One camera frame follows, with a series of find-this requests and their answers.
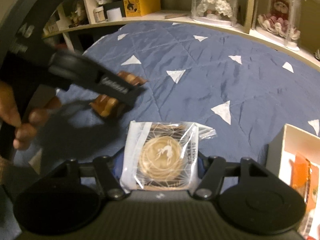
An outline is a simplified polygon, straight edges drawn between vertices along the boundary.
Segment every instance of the yellow box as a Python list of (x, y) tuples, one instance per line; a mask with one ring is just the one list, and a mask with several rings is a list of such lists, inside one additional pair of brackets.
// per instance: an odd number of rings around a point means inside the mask
[(126, 17), (144, 16), (161, 10), (160, 0), (124, 0)]

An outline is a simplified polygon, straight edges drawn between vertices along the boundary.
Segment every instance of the acrylic cylinder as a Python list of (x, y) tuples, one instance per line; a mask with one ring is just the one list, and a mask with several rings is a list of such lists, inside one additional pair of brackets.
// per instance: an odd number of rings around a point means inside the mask
[(237, 25), (238, 0), (192, 0), (191, 18), (215, 26)]
[(256, 0), (252, 29), (275, 44), (298, 51), (303, 0)]

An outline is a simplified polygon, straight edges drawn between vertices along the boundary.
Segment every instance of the white cup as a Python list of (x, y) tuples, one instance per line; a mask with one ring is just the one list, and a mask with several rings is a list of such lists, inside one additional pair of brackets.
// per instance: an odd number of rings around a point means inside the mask
[(107, 11), (108, 21), (117, 22), (122, 21), (122, 14), (120, 8), (113, 8)]

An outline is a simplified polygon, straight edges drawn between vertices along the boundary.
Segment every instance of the doll face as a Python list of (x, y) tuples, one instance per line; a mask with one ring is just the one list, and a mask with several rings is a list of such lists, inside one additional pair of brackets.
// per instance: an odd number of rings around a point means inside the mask
[(280, 2), (280, 1), (275, 2), (273, 6), (278, 12), (285, 13), (285, 14), (289, 12), (287, 5), (283, 2)]

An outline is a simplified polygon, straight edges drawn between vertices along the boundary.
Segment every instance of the white triangle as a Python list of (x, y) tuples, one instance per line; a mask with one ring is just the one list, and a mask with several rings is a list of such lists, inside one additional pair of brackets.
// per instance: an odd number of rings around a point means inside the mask
[(127, 33), (120, 34), (120, 35), (118, 36), (118, 41), (119, 41), (119, 40), (122, 40), (125, 36), (127, 36)]
[(40, 149), (29, 161), (30, 166), (39, 175), (41, 170), (42, 149)]
[(315, 129), (316, 134), (319, 135), (319, 130), (320, 130), (319, 119), (309, 121), (308, 124), (310, 124), (313, 127), (313, 129)]
[(121, 66), (124, 66), (124, 65), (130, 65), (130, 64), (141, 64), (140, 60), (138, 60), (136, 58), (135, 55), (132, 55), (128, 60), (126, 60), (125, 62), (123, 62), (121, 64)]
[(178, 84), (180, 78), (182, 77), (182, 75), (184, 74), (186, 70), (167, 70), (167, 74), (172, 78), (172, 80)]
[(292, 65), (289, 62), (284, 63), (284, 65), (282, 67), (285, 68), (286, 70), (289, 70), (290, 72), (294, 73)]
[(242, 65), (241, 56), (229, 56), (229, 58)]
[(198, 41), (203, 41), (204, 39), (206, 39), (207, 37), (203, 37), (203, 36), (197, 36), (197, 35), (193, 35), (194, 38)]
[(221, 118), (231, 125), (231, 115), (230, 115), (230, 100), (211, 108), (215, 114), (220, 115)]

